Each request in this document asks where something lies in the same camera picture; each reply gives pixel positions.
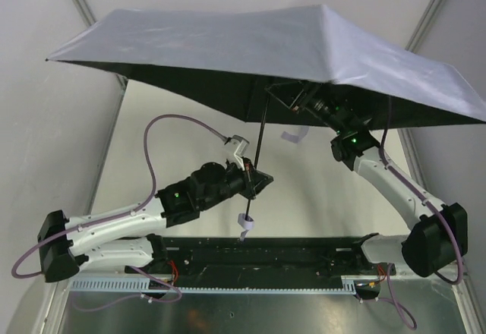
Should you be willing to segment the lavender folding umbrella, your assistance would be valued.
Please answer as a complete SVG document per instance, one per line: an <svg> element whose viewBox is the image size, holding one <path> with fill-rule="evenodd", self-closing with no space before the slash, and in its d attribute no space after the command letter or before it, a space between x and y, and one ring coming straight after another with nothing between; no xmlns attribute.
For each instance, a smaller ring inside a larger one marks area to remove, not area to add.
<svg viewBox="0 0 486 334"><path fill-rule="evenodd" d="M325 5L237 14L119 9L49 59L119 74L245 122L327 127L264 90L278 80L329 84L371 133L485 121L484 100L454 67Z"/></svg>

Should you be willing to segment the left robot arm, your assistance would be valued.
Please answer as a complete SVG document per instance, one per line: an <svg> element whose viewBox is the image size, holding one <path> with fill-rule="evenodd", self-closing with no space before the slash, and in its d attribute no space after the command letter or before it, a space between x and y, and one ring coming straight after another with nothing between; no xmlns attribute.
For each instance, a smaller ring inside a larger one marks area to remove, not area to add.
<svg viewBox="0 0 486 334"><path fill-rule="evenodd" d="M71 218L61 210L50 212L37 235L41 273L48 283L69 279L88 263L88 252L102 244L185 224L237 194L253 200L272 182L273 176L256 170L249 159L242 168L208 162L157 191L148 203L121 212Z"/></svg>

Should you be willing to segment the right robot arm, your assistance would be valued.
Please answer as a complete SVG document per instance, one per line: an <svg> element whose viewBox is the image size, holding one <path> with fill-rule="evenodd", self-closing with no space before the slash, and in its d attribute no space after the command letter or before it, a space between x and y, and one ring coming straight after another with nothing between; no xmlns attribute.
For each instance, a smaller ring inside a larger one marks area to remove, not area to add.
<svg viewBox="0 0 486 334"><path fill-rule="evenodd" d="M438 274L456 263L459 284L464 275L463 255L467 251L466 211L458 204L446 205L413 181L387 155L384 142L370 132L367 121L359 117L342 96L334 96L328 83L277 83L266 92L289 111L307 112L333 129L333 157L373 185L396 209L409 228L409 235L375 235L362 245L371 263L407 265L420 277Z"/></svg>

